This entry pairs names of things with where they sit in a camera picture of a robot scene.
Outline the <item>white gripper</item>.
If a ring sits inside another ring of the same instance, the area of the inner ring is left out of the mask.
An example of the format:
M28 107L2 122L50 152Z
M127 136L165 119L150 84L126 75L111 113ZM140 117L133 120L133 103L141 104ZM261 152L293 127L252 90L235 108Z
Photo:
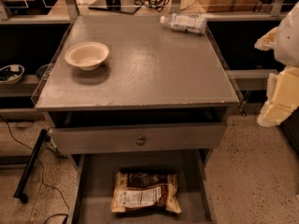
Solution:
M254 48L275 48L275 59L287 66L279 74L269 74L267 100L257 123L263 127L280 125L299 107L299 2L275 27L259 38Z

